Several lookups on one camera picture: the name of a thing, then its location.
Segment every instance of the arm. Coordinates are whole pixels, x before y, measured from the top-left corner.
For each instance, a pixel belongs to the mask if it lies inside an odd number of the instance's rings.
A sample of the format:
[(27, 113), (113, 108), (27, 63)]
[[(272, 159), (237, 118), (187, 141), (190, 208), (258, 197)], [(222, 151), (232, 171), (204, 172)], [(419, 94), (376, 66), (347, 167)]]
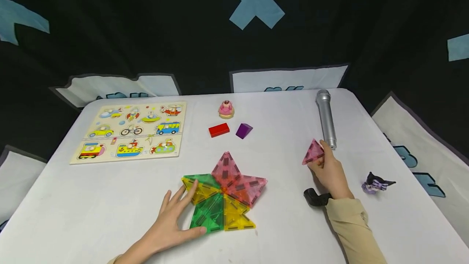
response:
[(358, 199), (329, 199), (327, 215), (339, 235), (349, 264), (386, 264), (368, 227), (368, 214)]
[(331, 193), (327, 215), (339, 235), (349, 264), (386, 264), (386, 260), (368, 227), (368, 214), (348, 187), (342, 163), (334, 157), (329, 145), (321, 140), (324, 157), (309, 162), (321, 184)]
[(171, 198), (171, 191), (168, 191), (164, 196), (163, 203), (161, 203), (160, 214), (158, 214), (155, 223), (124, 254), (112, 259), (108, 264), (142, 264), (153, 254), (205, 234), (206, 227), (194, 227), (182, 231), (177, 224), (179, 216), (191, 202), (197, 185), (198, 181), (195, 180), (191, 190), (182, 199), (182, 194), (185, 191), (184, 186), (177, 191), (173, 198)]

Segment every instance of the purple block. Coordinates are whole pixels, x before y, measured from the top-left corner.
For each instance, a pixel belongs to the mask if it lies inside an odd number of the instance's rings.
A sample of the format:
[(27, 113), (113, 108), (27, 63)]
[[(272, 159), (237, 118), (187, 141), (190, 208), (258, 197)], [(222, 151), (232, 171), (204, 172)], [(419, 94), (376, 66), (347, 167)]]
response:
[(236, 135), (241, 139), (245, 138), (249, 132), (252, 130), (252, 126), (248, 124), (241, 124), (236, 132)]

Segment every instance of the purple plush toy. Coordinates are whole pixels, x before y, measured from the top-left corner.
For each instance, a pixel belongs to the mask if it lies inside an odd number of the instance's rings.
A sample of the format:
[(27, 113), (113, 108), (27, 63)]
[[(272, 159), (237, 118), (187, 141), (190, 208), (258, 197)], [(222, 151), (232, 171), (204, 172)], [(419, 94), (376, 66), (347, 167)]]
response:
[(395, 184), (395, 181), (383, 180), (370, 172), (366, 181), (362, 184), (362, 189), (367, 194), (376, 194), (379, 191), (385, 191), (388, 186)]

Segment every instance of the black backdrop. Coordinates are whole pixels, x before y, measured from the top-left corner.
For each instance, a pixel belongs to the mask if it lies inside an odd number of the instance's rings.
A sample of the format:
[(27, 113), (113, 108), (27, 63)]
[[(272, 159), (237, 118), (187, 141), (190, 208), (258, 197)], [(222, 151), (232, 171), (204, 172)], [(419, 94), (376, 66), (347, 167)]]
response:
[(469, 59), (448, 62), (446, 47), (469, 33), (469, 0), (274, 0), (275, 27), (244, 30), (228, 21), (239, 0), (12, 1), (50, 34), (16, 24), (19, 45), (0, 42), (1, 146), (48, 159), (79, 115), (49, 88), (75, 75), (172, 73), (191, 95), (229, 93), (233, 70), (351, 63), (341, 87), (369, 112), (394, 91), (469, 156)]

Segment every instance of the white table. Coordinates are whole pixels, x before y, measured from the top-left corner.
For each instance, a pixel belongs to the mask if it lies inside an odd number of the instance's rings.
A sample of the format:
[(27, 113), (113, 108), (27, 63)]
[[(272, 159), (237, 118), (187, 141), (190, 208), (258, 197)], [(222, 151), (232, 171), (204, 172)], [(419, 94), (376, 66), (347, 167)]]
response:
[[(389, 264), (469, 263), (469, 249), (401, 161), (355, 96), (332, 89), (337, 159), (368, 211)], [(143, 161), (69, 165), (90, 120), (104, 104), (148, 103), (108, 99), (88, 105), (0, 234), (0, 263), (106, 263), (151, 226), (167, 189), (186, 174), (212, 171), (230, 151), (243, 174), (269, 180), (248, 216), (257, 229), (212, 233), (163, 252), (149, 263), (345, 263), (323, 209), (308, 206), (303, 191), (314, 187), (301, 165), (312, 138), (322, 137), (316, 90), (155, 97), (188, 102), (181, 155)], [(231, 100), (236, 113), (229, 134), (210, 138), (223, 122), (217, 108)], [(253, 131), (235, 136), (240, 123)], [(369, 171), (397, 184), (378, 196), (361, 183)], [(188, 227), (192, 208), (181, 222)]]

